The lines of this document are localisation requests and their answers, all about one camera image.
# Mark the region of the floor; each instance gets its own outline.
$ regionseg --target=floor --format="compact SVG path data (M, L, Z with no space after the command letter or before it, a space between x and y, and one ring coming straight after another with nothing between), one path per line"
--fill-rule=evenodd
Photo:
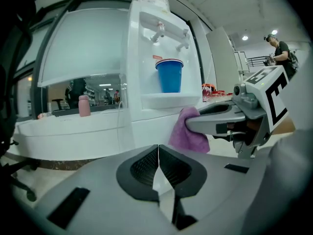
M289 134L281 134L281 135L273 135L269 141L263 147L273 146L279 139L285 137ZM222 139L213 139L212 136L208 136L210 142L210 154L219 155L219 156L227 156L227 157L237 157L237 154L232 146L231 142L227 142ZM16 163L14 160L11 160L7 157L1 158L1 164ZM62 180L66 179L70 175L72 175L75 171L62 171L62 170L50 170L37 168L35 171L21 169L18 171L17 178L21 182L28 185L30 188L35 190L37 195L36 202L30 202L26 198L26 194L24 190L13 187L14 195L28 204L31 207L34 207L38 200L49 191L49 189L53 188L55 185L60 183ZM160 209L165 214L165 216L171 221L172 213L173 213L173 205L174 205L174 190L169 190L167 192L162 192L159 196L160 198Z

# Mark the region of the wall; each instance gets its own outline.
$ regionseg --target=wall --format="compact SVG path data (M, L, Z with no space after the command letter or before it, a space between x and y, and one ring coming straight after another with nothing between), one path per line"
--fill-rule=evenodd
M69 81L54 84L48 87L48 102L51 103L53 99L65 99L65 90L69 86Z
M298 58L300 68L308 61L310 56L313 56L312 53L312 44L311 43L299 43L300 48L295 49L295 55Z
M237 51L244 51L247 58L269 56L270 53L275 52L275 48L270 46L267 42L261 42L259 44L237 47Z
M94 98L95 98L95 100L100 100L99 96L100 96L100 93L98 91L94 90Z
M205 82L216 86L214 62L212 60L210 45L206 38L206 34L211 30L199 19L199 17L195 17L190 23L194 30L195 37L197 38Z

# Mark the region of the window frame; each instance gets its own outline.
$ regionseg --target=window frame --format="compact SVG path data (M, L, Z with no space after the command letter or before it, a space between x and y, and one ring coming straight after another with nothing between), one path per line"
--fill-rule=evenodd
M18 109L18 82L22 80L23 78L28 77L29 75L33 74L34 71L34 66L35 66L35 61L25 65L21 69L19 69L17 72L15 72L14 77L13 77L13 107L15 110L16 115L19 113ZM16 122L24 122L27 120L33 119L33 116L28 116L28 117L18 117Z
M39 80L39 73L40 73L40 68L41 68L41 63L43 60L43 56L44 56L44 52L45 49L48 45L48 42L56 28L56 26L58 25L58 23L60 22L60 20L62 19L62 17L64 16L64 14L69 11L75 11L78 6L81 3L87 2L87 1L100 1L100 0L63 0L61 2L52 4L46 8L41 8L35 18L31 21L31 23L29 24L30 26L30 30L35 30L38 29L42 26L45 26L47 24L51 24L48 32L46 33L42 44L39 48L39 51L37 53L37 58L35 60L35 65L34 65L34 69L33 69L33 79L32 79L32 84L31 84L31 108L32 108L32 117L33 119L37 119L37 116L40 113L43 112L47 112L48 111L48 88L43 88L43 87L38 87L38 80ZM132 0L111 0L111 1L122 1L122 2L127 2L127 3L131 3ZM43 22L41 22L42 18L51 10L57 9L63 7L63 10L61 12L59 12L59 14L51 19L45 20ZM204 83L204 75L203 75L203 66L202 66L202 60L201 60L201 54L199 51L199 45L197 42L197 39L195 37L192 25L190 24L189 21L186 21L184 18L178 16L179 18L181 18L182 20L184 20L187 25L190 27L194 42L195 42L195 46L196 46L196 50L197 50L197 54L198 54L198 59L199 59L199 67L200 67L200 74L201 74L201 83ZM103 111L105 108L103 107L98 107L98 110L92 110L92 111ZM77 114L78 111L69 111L67 110L66 112L63 113L58 113L56 115L58 116L65 116L65 115L72 115L72 114Z

